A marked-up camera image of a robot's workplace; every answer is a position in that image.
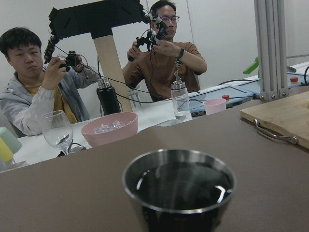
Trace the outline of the aluminium frame post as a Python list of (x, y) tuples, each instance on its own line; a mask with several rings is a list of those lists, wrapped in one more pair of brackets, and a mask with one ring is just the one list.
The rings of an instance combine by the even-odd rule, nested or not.
[(288, 96), (284, 1), (255, 0), (260, 99)]

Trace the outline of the yellow plastic cup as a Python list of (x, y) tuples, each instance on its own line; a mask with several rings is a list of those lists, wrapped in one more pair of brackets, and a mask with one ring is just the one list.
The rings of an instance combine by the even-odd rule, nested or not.
[(8, 147), (8, 145), (5, 143), (5, 141), (0, 138), (0, 157), (3, 160), (4, 163), (8, 162), (13, 158), (14, 154)]

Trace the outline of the black thermos bottle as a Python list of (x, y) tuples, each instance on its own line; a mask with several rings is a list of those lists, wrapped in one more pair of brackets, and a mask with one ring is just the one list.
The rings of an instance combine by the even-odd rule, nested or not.
[(103, 109), (104, 115), (121, 112), (114, 87), (107, 77), (97, 80), (97, 96)]

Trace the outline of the clear pourer bottle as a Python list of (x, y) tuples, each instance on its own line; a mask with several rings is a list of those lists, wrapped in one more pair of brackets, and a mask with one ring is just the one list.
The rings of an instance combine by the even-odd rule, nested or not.
[(191, 120), (189, 97), (185, 82), (181, 80), (178, 71), (174, 73), (176, 78), (171, 84), (171, 98), (173, 102), (175, 118), (180, 121)]

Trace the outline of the right teleoperation controller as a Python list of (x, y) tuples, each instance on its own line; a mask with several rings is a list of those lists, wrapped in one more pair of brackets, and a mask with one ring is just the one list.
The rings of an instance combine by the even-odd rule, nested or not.
[(150, 52), (153, 45), (157, 45), (156, 42), (163, 40), (164, 37), (168, 34), (168, 27), (163, 21), (163, 17), (158, 16), (158, 9), (153, 8), (147, 13), (145, 13), (143, 10), (140, 13), (141, 21), (145, 24), (152, 22), (156, 29), (158, 29), (158, 32), (154, 34), (150, 29), (146, 30), (146, 37), (136, 38), (136, 47), (139, 48), (141, 45), (147, 44), (147, 49)]

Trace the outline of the blue teach pendant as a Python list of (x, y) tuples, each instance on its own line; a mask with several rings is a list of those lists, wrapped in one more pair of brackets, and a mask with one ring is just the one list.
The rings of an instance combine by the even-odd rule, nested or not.
[(190, 112), (192, 117), (205, 114), (204, 102), (223, 98), (226, 99), (226, 107), (231, 108), (235, 105), (248, 102), (253, 99), (253, 93), (238, 86), (225, 86), (207, 92), (200, 92), (189, 97)]

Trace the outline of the pink plastic cup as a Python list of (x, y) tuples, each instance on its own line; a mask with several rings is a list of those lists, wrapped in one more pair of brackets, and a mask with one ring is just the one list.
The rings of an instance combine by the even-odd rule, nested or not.
[(215, 114), (226, 110), (226, 100), (223, 98), (207, 100), (204, 102), (204, 107), (206, 115)]

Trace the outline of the steel measuring jigger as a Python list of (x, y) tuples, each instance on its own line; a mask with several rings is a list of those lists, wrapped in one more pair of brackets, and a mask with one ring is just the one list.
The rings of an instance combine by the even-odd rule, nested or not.
[(195, 150), (160, 149), (134, 158), (122, 176), (144, 232), (212, 232), (237, 180), (220, 159)]

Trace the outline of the person in grey jacket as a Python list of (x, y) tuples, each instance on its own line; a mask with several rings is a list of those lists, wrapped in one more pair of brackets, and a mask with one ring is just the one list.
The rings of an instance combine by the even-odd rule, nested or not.
[(69, 71), (58, 57), (43, 67), (39, 37), (27, 28), (12, 28), (0, 37), (0, 51), (15, 72), (0, 93), (0, 108), (10, 123), (26, 136), (42, 133), (41, 117), (62, 110), (71, 124), (89, 120), (78, 92), (96, 83), (99, 75), (83, 62)]

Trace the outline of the bamboo cutting board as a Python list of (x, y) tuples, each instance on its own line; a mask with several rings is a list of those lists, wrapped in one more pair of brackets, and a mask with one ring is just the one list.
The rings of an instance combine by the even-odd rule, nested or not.
[(309, 93), (303, 92), (241, 109), (240, 116), (253, 122), (269, 138), (309, 147)]

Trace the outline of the pink bowl with ice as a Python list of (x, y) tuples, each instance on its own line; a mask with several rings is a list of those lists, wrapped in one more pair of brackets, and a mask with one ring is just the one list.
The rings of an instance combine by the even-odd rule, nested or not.
[(82, 127), (81, 133), (92, 146), (100, 146), (137, 134), (138, 116), (134, 112), (120, 112), (95, 119)]

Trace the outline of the person in brown shirt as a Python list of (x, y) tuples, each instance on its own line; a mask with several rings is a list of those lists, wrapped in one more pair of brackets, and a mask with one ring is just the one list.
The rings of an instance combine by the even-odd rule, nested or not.
[(134, 59), (122, 69), (125, 83), (136, 87), (144, 80), (152, 101), (162, 101), (171, 97), (171, 84), (177, 72), (189, 91), (198, 91), (197, 76), (207, 71), (207, 64), (194, 44), (173, 40), (179, 20), (176, 6), (168, 0), (159, 0), (150, 12), (162, 18), (167, 34), (150, 52), (142, 52), (137, 43), (132, 44), (127, 56)]

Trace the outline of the clear wine glass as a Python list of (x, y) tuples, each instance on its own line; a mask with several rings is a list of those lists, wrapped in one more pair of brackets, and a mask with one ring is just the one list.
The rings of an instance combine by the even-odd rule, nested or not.
[(41, 123), (46, 142), (67, 155), (73, 142), (73, 129), (64, 111), (57, 110), (42, 115)]

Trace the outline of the mint green plastic cup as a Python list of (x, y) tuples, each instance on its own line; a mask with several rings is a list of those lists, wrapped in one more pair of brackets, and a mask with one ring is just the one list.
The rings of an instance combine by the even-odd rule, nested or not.
[(9, 147), (13, 154), (18, 152), (22, 147), (20, 141), (6, 128), (0, 128), (0, 138)]

